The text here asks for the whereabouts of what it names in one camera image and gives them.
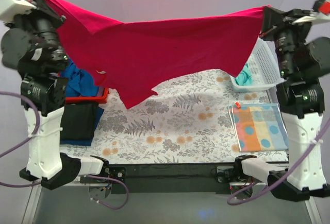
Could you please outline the orange clip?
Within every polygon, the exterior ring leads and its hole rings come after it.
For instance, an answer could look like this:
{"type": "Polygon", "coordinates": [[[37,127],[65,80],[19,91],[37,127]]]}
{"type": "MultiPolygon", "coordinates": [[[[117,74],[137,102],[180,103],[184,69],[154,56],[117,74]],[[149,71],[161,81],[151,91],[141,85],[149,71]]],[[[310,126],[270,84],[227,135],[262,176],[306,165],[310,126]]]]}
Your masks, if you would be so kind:
{"type": "Polygon", "coordinates": [[[241,104],[240,104],[240,103],[238,103],[238,102],[235,102],[235,106],[236,106],[238,109],[240,109],[240,108],[241,108],[241,104]]]}

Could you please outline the red plastic bin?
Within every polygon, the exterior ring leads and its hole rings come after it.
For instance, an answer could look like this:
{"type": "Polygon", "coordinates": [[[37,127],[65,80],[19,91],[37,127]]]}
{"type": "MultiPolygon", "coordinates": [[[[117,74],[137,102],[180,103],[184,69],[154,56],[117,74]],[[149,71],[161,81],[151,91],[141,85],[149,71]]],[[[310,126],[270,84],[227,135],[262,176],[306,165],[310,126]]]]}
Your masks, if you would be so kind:
{"type": "Polygon", "coordinates": [[[93,97],[67,97],[65,99],[65,103],[66,104],[76,104],[79,102],[86,102],[86,101],[91,101],[91,102],[96,102],[98,104],[106,104],[107,103],[107,99],[108,99],[108,94],[109,94],[109,90],[108,88],[101,88],[101,94],[100,96],[93,96],[93,97]]]}

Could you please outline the aluminium rail frame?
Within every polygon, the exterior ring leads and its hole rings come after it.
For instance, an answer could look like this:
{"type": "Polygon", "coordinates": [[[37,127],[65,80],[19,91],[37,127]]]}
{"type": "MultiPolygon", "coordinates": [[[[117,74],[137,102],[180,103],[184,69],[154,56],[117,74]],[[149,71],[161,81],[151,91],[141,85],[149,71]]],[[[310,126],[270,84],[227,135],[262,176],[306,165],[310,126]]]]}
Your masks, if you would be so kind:
{"type": "Polygon", "coordinates": [[[229,185],[211,178],[70,183],[50,191],[34,187],[23,223],[322,223],[316,201],[288,202],[266,194],[239,206],[227,204],[229,185]]]}

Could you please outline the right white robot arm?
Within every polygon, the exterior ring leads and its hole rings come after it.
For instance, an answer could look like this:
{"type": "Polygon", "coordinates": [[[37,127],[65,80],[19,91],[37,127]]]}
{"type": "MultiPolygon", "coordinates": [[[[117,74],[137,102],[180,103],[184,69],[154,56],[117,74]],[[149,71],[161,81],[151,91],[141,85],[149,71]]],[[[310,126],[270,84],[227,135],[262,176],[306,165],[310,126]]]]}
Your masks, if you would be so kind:
{"type": "Polygon", "coordinates": [[[321,161],[324,92],[320,77],[329,74],[329,38],[306,42],[312,25],[329,21],[329,2],[317,0],[311,10],[264,9],[260,38],[272,41],[284,82],[277,86],[277,100],[288,134],[289,167],[284,170],[255,156],[235,159],[234,177],[249,177],[266,184],[277,199],[293,202],[329,196],[321,161]]]}

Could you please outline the blue crumpled t shirt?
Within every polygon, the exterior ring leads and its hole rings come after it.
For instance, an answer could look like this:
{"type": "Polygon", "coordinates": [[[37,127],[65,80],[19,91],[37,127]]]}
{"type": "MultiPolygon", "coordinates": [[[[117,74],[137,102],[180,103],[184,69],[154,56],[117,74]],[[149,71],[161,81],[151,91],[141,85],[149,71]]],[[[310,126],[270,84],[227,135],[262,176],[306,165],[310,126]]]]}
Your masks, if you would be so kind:
{"type": "Polygon", "coordinates": [[[68,79],[66,97],[96,97],[99,87],[94,85],[92,76],[85,70],[79,69],[70,59],[67,68],[60,76],[68,79]]]}

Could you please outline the floral table mat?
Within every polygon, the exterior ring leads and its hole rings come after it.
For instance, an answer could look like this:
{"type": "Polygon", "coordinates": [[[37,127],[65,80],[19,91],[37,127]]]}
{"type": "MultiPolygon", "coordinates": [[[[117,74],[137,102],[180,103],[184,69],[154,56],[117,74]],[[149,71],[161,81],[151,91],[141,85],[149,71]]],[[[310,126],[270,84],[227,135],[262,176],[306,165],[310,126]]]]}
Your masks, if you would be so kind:
{"type": "Polygon", "coordinates": [[[232,162],[240,151],[228,107],[270,101],[267,92],[235,92],[229,75],[216,70],[166,81],[155,91],[127,109],[110,90],[91,145],[60,150],[112,164],[232,162]]]}

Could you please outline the colourful dotted towel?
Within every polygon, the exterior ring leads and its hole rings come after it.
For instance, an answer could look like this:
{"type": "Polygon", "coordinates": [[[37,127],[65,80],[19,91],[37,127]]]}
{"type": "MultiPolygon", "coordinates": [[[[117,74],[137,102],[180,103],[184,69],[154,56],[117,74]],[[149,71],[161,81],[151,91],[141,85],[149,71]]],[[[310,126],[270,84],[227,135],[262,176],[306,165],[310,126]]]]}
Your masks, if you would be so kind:
{"type": "Polygon", "coordinates": [[[287,131],[278,104],[235,104],[229,117],[241,152],[288,149],[287,131]]]}

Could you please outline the white plastic basket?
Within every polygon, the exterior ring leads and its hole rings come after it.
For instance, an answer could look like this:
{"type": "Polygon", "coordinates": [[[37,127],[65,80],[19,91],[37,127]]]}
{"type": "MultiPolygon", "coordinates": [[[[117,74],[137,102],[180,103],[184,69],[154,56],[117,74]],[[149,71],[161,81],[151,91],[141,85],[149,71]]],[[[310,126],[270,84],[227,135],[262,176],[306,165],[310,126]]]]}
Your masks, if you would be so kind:
{"type": "Polygon", "coordinates": [[[266,91],[284,82],[284,79],[280,76],[277,60],[274,58],[267,43],[262,39],[257,40],[247,64],[252,73],[252,84],[239,86],[235,83],[235,79],[230,76],[235,92],[266,91]]]}

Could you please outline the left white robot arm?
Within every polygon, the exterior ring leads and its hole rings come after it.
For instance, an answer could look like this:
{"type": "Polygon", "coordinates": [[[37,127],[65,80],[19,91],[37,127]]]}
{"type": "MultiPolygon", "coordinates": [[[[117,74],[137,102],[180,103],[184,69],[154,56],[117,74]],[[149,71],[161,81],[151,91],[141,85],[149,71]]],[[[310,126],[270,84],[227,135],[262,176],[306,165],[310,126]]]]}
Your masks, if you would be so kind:
{"type": "Polygon", "coordinates": [[[61,118],[67,80],[59,77],[68,64],[57,29],[65,21],[44,0],[1,0],[2,64],[22,79],[18,98],[28,124],[28,163],[19,175],[29,185],[53,190],[77,177],[109,179],[106,160],[70,157],[60,152],[61,118]]]}

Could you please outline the dark blue folded t shirt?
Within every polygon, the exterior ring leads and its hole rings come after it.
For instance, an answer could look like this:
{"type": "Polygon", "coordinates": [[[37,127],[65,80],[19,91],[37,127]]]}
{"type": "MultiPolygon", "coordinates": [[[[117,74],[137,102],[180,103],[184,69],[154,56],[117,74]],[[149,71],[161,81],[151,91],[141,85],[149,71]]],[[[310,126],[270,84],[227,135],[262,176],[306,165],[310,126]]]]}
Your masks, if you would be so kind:
{"type": "MultiPolygon", "coordinates": [[[[95,118],[95,122],[94,122],[93,131],[96,130],[103,113],[104,113],[104,109],[101,107],[98,107],[98,109],[96,111],[96,118],[95,118]]],[[[60,140],[60,144],[77,145],[77,146],[91,146],[93,138],[94,137],[92,137],[90,139],[84,139],[84,140],[60,140]]]]}

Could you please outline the magenta t shirt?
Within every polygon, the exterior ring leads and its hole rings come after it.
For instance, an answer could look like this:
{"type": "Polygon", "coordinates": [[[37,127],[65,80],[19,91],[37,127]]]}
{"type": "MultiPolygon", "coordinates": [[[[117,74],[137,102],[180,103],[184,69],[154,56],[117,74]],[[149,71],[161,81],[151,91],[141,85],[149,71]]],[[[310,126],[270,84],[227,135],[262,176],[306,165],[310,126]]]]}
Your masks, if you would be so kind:
{"type": "Polygon", "coordinates": [[[65,0],[45,0],[65,22],[65,52],[95,85],[118,92],[126,108],[176,77],[222,70],[236,77],[258,39],[264,7],[221,16],[124,23],[65,0]]]}

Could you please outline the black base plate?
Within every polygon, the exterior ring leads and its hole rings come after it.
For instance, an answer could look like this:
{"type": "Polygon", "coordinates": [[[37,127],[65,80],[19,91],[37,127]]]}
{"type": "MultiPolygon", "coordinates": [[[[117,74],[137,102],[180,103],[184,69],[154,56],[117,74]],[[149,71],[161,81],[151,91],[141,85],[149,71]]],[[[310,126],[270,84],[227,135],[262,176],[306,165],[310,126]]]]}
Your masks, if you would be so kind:
{"type": "Polygon", "coordinates": [[[108,165],[100,174],[123,182],[130,193],[231,194],[254,182],[236,176],[233,163],[108,165]]]}

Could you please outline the teal crumpled t shirt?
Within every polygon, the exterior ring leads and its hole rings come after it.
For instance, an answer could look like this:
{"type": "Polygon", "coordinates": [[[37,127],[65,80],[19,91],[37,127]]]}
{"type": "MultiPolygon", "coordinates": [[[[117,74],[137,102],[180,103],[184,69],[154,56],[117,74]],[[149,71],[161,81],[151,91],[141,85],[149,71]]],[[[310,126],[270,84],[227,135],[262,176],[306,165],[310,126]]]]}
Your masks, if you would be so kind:
{"type": "Polygon", "coordinates": [[[253,84],[252,72],[248,63],[245,64],[242,71],[235,78],[235,83],[239,86],[250,86],[253,84]]]}

